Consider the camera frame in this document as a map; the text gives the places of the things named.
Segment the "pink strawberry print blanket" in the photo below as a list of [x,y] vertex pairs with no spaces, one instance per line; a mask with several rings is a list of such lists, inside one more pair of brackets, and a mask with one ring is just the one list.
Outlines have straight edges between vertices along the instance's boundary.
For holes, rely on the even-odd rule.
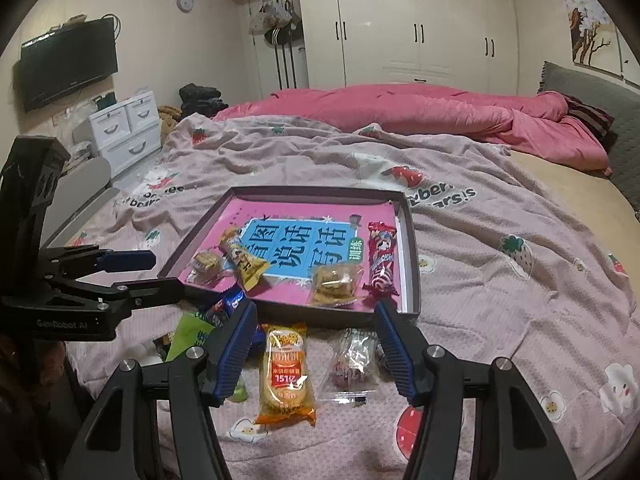
[[[558,434],[578,479],[605,471],[639,429],[639,303],[624,269],[506,148],[449,134],[340,132],[310,119],[262,116],[180,122],[147,176],[100,211],[77,244],[151,249],[162,268],[229,188],[315,185],[406,193],[421,287],[417,323],[459,359],[507,356]],[[109,344],[71,342],[78,382],[98,396],[125,358],[152,358],[152,340],[180,307],[143,310]],[[243,373],[256,391],[257,370]],[[247,434],[257,392],[213,410],[233,479],[401,479],[398,427],[408,408],[393,384],[360,408],[321,404],[306,422]]]

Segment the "hanging bags and hats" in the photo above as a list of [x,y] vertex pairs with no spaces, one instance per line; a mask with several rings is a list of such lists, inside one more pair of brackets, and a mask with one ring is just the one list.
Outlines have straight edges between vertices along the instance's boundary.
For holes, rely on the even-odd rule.
[[304,38],[303,20],[292,0],[270,0],[250,19],[248,33],[263,36],[272,46],[294,44]]

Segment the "dark striped pillow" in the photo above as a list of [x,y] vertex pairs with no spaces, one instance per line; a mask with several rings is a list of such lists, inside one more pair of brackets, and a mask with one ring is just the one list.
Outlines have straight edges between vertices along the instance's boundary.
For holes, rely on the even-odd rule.
[[603,142],[612,128],[614,117],[574,96],[564,94],[563,98],[567,104],[567,114],[580,120],[598,141]]

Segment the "clear biscuit pack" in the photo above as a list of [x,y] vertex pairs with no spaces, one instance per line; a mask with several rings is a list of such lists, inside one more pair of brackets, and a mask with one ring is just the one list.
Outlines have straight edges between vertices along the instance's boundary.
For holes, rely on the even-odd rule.
[[311,274],[309,304],[315,307],[346,307],[358,299],[363,268],[356,262],[315,266]]

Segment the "pink blue children's book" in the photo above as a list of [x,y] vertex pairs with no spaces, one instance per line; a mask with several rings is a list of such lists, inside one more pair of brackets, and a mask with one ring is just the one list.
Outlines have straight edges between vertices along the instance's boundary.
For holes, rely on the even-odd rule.
[[[250,296],[277,304],[307,307],[315,266],[355,261],[362,265],[363,284],[369,281],[370,222],[394,226],[396,210],[393,203],[389,200],[373,204],[287,203],[233,196],[190,241],[169,273],[186,283],[191,258],[197,252],[213,248],[225,256],[219,247],[221,235],[235,226],[247,249],[270,263]],[[235,267],[229,262],[234,277],[213,288],[204,288],[222,292],[238,280]]]

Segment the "orange rice cracker pack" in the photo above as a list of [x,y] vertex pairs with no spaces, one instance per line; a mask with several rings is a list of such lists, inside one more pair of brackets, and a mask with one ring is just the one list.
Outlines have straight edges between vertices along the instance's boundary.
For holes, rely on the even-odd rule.
[[281,426],[304,420],[316,426],[314,389],[307,363],[307,327],[264,324],[266,346],[259,378],[255,424]]

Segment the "red long snack pack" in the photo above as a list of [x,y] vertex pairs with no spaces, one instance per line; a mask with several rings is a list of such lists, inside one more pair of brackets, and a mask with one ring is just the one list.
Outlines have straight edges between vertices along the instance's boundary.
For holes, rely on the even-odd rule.
[[397,230],[384,222],[370,222],[369,281],[363,286],[373,297],[397,295],[394,282]]

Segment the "white drawer cabinet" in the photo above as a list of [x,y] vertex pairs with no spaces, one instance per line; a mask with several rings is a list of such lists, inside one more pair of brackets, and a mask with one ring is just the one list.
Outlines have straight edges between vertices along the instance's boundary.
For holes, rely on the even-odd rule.
[[91,155],[104,158],[114,178],[160,148],[161,126],[154,93],[147,91],[91,114],[73,140],[88,141]]

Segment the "white wardrobe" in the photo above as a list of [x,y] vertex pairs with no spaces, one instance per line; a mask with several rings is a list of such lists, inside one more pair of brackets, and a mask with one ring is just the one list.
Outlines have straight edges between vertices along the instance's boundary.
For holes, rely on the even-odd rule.
[[[255,10],[258,3],[246,1]],[[308,84],[417,82],[513,94],[514,0],[299,0]]]

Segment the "grey padded headboard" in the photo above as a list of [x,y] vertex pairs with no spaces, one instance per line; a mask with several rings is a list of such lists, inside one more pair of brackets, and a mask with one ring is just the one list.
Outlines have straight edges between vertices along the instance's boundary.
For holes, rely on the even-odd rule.
[[608,153],[610,180],[639,217],[639,95],[619,84],[544,61],[539,91],[570,101],[570,112],[590,127]]

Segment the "small clear cookie pack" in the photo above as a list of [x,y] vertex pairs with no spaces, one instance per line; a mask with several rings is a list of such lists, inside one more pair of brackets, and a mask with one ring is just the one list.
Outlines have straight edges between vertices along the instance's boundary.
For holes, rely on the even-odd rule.
[[231,263],[227,257],[218,254],[213,248],[197,252],[190,261],[186,282],[191,285],[213,288],[224,280],[234,277]]

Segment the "yellow snack bar pack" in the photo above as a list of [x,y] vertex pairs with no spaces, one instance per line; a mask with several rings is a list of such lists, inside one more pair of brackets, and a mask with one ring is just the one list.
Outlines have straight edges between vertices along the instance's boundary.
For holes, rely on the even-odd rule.
[[231,260],[235,270],[239,272],[241,285],[246,292],[255,288],[270,268],[270,263],[267,260],[255,256],[247,249],[235,226],[222,233],[219,247]]

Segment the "green snack pack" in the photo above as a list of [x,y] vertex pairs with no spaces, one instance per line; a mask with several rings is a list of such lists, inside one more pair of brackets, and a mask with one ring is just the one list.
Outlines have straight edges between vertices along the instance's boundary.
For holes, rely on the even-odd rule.
[[168,344],[165,362],[170,362],[182,352],[193,346],[205,346],[208,335],[228,321],[226,312],[201,314],[185,313],[174,332],[167,334],[164,341]]

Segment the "blue Oreo pack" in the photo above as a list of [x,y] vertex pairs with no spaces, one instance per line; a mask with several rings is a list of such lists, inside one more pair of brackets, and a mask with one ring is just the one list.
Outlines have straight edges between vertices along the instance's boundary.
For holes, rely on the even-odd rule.
[[[199,308],[198,316],[213,326],[221,326],[232,317],[235,309],[244,299],[244,290],[240,285],[235,284],[221,292],[213,304]],[[266,334],[262,326],[258,325],[252,338],[252,349],[253,351],[259,351],[265,347],[265,344]]]

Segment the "clear candy pack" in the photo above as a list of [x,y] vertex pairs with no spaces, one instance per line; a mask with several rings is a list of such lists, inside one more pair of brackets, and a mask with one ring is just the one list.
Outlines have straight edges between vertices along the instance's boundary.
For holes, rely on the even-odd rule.
[[367,328],[342,330],[320,389],[320,401],[363,405],[378,394],[378,337]]

